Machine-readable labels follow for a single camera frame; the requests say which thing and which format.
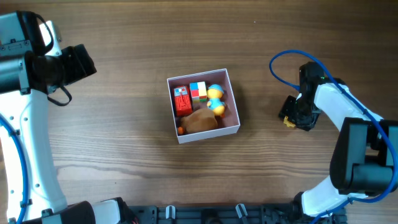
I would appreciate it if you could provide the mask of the yellow duck toy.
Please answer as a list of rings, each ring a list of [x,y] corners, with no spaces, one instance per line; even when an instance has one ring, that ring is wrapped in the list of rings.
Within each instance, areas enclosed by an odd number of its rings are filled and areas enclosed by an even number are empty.
[[[226,104],[221,100],[224,95],[224,91],[220,85],[213,84],[207,90],[207,107],[214,112],[215,116],[224,116]]]

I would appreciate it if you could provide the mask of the multicolour puzzle cube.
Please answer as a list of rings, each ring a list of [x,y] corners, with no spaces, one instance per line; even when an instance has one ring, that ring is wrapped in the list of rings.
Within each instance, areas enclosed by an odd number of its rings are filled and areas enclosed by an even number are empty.
[[[205,82],[190,83],[190,96],[194,103],[203,103],[207,101],[207,89]]]

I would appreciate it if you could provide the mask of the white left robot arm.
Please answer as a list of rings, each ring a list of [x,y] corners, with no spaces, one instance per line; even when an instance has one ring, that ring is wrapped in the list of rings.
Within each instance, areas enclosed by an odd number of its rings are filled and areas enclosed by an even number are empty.
[[[1,144],[9,191],[9,223],[138,223],[122,198],[68,205],[49,143],[48,108],[54,89],[96,73],[85,46],[60,55],[30,49],[1,57]]]

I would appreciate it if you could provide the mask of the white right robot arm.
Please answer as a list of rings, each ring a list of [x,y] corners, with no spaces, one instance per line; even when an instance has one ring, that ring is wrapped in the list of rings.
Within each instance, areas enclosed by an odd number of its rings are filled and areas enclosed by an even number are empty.
[[[397,121],[369,111],[340,79],[302,77],[298,97],[289,96],[279,116],[288,126],[309,131],[320,113],[339,130],[329,175],[298,193],[286,212],[311,223],[349,203],[374,203],[397,190]]]

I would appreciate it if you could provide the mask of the brown plush toy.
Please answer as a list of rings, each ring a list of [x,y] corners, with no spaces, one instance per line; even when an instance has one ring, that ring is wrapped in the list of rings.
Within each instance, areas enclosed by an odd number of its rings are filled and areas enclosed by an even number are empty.
[[[202,108],[183,117],[180,120],[180,126],[177,128],[177,133],[179,135],[193,134],[216,129],[217,127],[218,122],[214,112],[208,108]]]

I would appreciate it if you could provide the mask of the red toy block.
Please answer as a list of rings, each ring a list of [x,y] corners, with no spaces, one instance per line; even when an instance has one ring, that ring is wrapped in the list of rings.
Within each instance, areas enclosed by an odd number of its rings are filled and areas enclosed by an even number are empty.
[[[188,116],[193,113],[188,87],[185,85],[174,88],[175,112],[177,116]]]

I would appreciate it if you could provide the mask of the white box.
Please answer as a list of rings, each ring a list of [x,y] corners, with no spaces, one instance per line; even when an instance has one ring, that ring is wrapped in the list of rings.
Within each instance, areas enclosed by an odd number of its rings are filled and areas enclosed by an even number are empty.
[[[219,84],[223,88],[223,100],[226,103],[225,117],[218,120],[217,129],[193,134],[179,135],[177,126],[179,125],[180,118],[176,117],[173,94],[174,88],[180,85],[189,86],[191,82],[202,81],[206,82],[206,84],[209,85]],[[224,136],[238,132],[241,123],[239,120],[239,113],[236,106],[236,100],[234,98],[233,88],[226,68],[168,78],[167,85],[169,89],[169,98],[172,107],[172,113],[174,116],[175,133],[177,135],[179,144],[198,141],[202,139],[215,138],[218,136]]]

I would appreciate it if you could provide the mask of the yellow perforated ball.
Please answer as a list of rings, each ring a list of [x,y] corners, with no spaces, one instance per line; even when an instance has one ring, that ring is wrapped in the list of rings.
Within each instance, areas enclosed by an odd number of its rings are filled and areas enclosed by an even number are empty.
[[[286,117],[284,118],[283,122],[284,122],[284,124],[285,124],[287,127],[290,127],[290,128],[295,128],[295,127],[296,127],[296,125],[295,125],[294,123],[292,123],[292,122],[289,121],[289,117],[288,117],[288,116],[286,116]]]

